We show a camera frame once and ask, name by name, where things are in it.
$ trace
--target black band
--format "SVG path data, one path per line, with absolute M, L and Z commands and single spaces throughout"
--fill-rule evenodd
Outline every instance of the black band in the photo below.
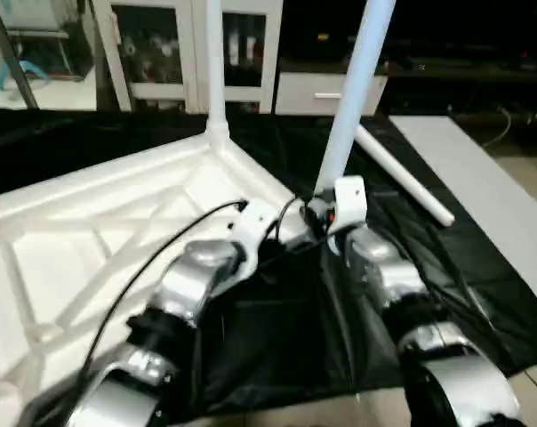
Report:
M 448 311 L 428 294 L 410 294 L 383 311 L 383 321 L 393 342 L 419 326 L 448 320 Z
M 163 356 L 177 368 L 186 367 L 191 360 L 196 330 L 185 320 L 146 308 L 126 324 L 132 329 L 127 340 L 130 344 Z

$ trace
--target black cloth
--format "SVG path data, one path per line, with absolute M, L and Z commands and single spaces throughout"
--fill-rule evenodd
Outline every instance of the black cloth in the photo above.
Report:
M 200 133 L 205 119 L 0 110 L 0 193 Z M 331 124 L 329 117 L 229 118 L 233 141 L 303 194 L 316 182 Z M 355 146 L 346 173 L 365 178 L 371 226 L 416 261 L 432 294 L 507 375 L 537 364 L 537 298 L 529 286 L 395 126 L 363 124 L 456 216 L 439 228 Z M 272 262 L 212 304 L 176 406 L 193 417 L 400 383 L 393 343 L 365 290 L 318 247 Z

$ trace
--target drawer handle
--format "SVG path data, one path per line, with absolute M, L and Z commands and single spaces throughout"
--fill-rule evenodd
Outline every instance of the drawer handle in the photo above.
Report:
M 314 93 L 314 98 L 317 100 L 339 100 L 341 93 Z

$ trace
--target white pole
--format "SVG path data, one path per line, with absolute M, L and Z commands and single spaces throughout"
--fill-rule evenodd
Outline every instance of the white pole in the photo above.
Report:
M 316 190 L 331 188 L 343 175 L 364 110 L 373 74 L 385 40 L 396 0 L 368 0 L 343 83 L 340 106 L 333 120 Z
M 209 118 L 207 128 L 227 130 L 225 118 L 225 64 L 223 62 L 223 17 L 221 0 L 206 0 L 207 77 L 209 80 Z
M 356 129 L 356 141 L 373 160 L 379 163 L 395 181 L 401 184 L 441 224 L 448 227 L 454 222 L 454 215 L 361 125 Z

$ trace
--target white lattice structure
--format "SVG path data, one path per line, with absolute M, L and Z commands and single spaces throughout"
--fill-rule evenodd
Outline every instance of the white lattice structure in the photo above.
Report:
M 105 309 L 166 238 L 222 202 L 281 206 L 291 195 L 233 142 L 206 134 L 1 195 L 0 427 L 79 368 Z M 188 239 L 226 235 L 235 215 L 220 211 L 156 259 L 99 354 L 125 338 L 124 321 Z

